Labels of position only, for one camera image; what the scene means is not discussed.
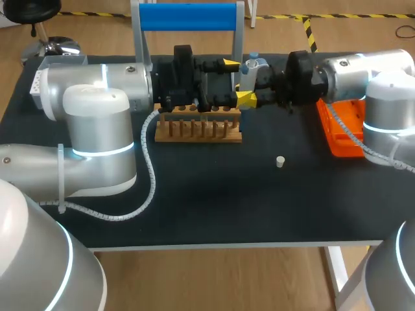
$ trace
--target wooden test tube rack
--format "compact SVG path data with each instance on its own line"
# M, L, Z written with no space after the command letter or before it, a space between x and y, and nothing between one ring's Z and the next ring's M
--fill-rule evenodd
M242 133L239 131L241 111L235 108L218 107L216 111L199 113L195 105L175 107L171 113L162 113L157 122L155 140L159 143L241 143ZM199 120L167 120L169 117L197 117ZM225 121L213 118L221 116Z

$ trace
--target wooden floor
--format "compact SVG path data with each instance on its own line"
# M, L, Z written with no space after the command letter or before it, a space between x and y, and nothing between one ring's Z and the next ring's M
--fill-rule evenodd
M62 10L129 13L129 0L65 0ZM413 0L259 0L259 15L409 14ZM395 37L411 19L313 19L321 52L404 48L415 56L415 39ZM86 54L133 55L130 22L111 17L56 16L45 24L50 36L76 39ZM245 28L244 52L309 50L300 22L258 20ZM34 41L30 27L0 29L0 115L18 79L19 53ZM148 33L152 54L171 54L173 45L191 44L195 54L229 53L230 33ZM343 248L352 273L365 248ZM101 253L112 310L334 310L320 250L221 249ZM359 306L355 310L365 310Z

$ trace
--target white spiral cable wrap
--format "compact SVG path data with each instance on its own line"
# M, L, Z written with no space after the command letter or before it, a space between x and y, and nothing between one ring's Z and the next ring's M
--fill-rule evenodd
M150 122L159 114L160 113L157 110L153 111L145 119L143 127L141 128L141 148L143 150L145 163L147 164L148 174L150 175L150 192L148 193L147 199L144 201L144 203L139 208L137 208L135 211L132 211L131 213L128 213L128 214L113 216L113 215L102 214L100 212L93 211L92 209L88 209L84 206L71 203L71 202L64 202L64 205L69 209L74 209L84 214L88 214L92 217L96 217L102 220L107 220L109 222L122 222L123 220L128 220L141 214L148 207L148 205L150 205L150 202L153 199L154 193L156 192L156 175L154 174L154 169L151 164L150 155L148 154L148 149L147 149L147 128ZM45 202L40 202L39 205L59 206L59 201L58 200L45 201Z
M400 170L408 170L409 172L415 173L415 167L412 167L402 161L393 159L393 156L396 152L396 150L392 150L390 156L380 154L376 151L373 151L369 147L367 147L364 143L362 143L356 136L353 135L353 133L350 132L348 127L343 123L343 121L340 119L340 117L337 115L336 110L331 104L327 104L327 107L329 108L331 114L335 118L336 122L342 127L344 132L347 134L347 136L359 147L363 149L364 152L367 154L370 154L371 156L378 157L379 159L388 161L394 168L400 169Z

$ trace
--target black table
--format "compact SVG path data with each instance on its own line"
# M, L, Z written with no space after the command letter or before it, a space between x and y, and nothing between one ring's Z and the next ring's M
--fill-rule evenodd
M336 55L320 53L315 58ZM170 56L155 56L153 62L159 57ZM281 67L287 59L278 54L264 57ZM133 61L129 56L89 57L89 63ZM2 144L70 146L65 124L47 119L29 95L39 64L40 59L29 60L16 84L0 124ZM224 78L211 76L209 91L222 91L228 85ZM115 196L71 201L109 214L126 213L144 202L149 190L139 147L144 118L132 115L137 183ZM156 195L132 220L105 222L70 209L59 215L57 207L46 207L47 212L93 249L374 243L415 216L414 176L365 159L332 156L314 106L293 115L276 106L250 110L242 126L242 144L170 144L154 142L153 122L148 149ZM281 169L276 167L277 156L286 159Z

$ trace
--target orange tray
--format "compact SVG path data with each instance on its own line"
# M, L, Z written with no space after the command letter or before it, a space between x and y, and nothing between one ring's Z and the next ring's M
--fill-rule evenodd
M333 107L350 131L363 141L364 100L336 102ZM363 157L362 149L344 133L321 99L317 110L331 153L336 157Z

